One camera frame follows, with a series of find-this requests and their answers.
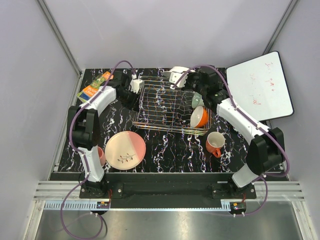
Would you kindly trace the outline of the white orange bowl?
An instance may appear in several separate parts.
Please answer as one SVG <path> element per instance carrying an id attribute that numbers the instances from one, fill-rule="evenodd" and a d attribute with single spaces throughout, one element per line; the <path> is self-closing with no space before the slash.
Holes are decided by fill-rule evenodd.
<path id="1" fill-rule="evenodd" d="M 198 106 L 194 109 L 190 117 L 191 128 L 201 128 L 206 125 L 209 120 L 207 110 L 203 106 Z"/>

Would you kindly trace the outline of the pink plastic cup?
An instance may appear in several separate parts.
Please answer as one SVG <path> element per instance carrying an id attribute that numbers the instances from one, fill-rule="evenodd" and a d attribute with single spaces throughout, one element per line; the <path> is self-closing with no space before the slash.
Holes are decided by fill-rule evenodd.
<path id="1" fill-rule="evenodd" d="M 103 149 L 101 147 L 99 147 L 99 146 L 97 147 L 97 150 L 98 150 L 98 156 L 99 156 L 100 164 L 103 167 L 106 164 L 105 153 L 104 153 Z"/>

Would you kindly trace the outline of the wire dish rack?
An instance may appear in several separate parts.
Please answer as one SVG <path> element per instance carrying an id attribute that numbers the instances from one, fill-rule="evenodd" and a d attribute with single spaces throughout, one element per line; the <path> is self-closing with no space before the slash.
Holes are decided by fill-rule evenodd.
<path id="1" fill-rule="evenodd" d="M 132 120 L 136 127 L 201 136 L 210 129 L 212 112 L 208 108 L 208 122 L 199 128 L 191 127 L 194 91 L 171 89 L 167 78 L 144 76 L 142 80 L 138 112 Z"/>

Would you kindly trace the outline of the pink beige plate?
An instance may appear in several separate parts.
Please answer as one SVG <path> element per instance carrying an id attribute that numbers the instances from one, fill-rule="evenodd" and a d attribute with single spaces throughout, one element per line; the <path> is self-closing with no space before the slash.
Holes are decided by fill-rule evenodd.
<path id="1" fill-rule="evenodd" d="M 112 136 L 104 150 L 107 163 L 117 170 L 130 170 L 145 157 L 146 143 L 133 131 L 122 131 Z"/>

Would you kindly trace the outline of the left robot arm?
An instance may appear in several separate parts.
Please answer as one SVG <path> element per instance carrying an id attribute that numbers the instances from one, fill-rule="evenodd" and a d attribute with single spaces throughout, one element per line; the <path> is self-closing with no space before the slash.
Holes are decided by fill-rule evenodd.
<path id="1" fill-rule="evenodd" d="M 82 161 L 85 180 L 93 183 L 90 192 L 97 198 L 108 193 L 102 182 L 105 175 L 100 164 L 98 143 L 101 137 L 100 115 L 115 100 L 133 110 L 140 97 L 144 81 L 135 74 L 129 76 L 121 71 L 105 72 L 78 94 L 79 106 L 69 107 L 66 137 Z"/>

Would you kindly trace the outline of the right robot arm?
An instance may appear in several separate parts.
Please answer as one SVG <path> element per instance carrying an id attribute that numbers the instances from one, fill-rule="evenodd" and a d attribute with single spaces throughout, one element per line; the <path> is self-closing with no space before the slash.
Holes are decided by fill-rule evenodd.
<path id="1" fill-rule="evenodd" d="M 271 129 L 245 112 L 233 99 L 223 75 L 212 65 L 206 68 L 213 73 L 201 71 L 201 65 L 187 69 L 184 87 L 199 93 L 204 105 L 230 123 L 249 145 L 245 164 L 227 185 L 228 195 L 236 199 L 244 194 L 247 185 L 289 160 L 284 134 L 278 127 Z"/>

